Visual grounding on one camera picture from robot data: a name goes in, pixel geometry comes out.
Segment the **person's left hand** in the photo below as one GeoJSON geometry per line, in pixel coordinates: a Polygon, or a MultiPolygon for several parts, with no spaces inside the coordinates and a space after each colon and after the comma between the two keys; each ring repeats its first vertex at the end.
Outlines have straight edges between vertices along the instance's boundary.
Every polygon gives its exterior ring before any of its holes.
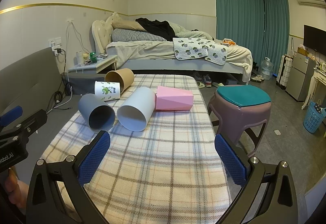
{"type": "Polygon", "coordinates": [[[29,186],[23,181],[18,180],[12,169],[8,170],[8,176],[4,181],[4,188],[12,204],[19,209],[26,208],[29,186]]]}

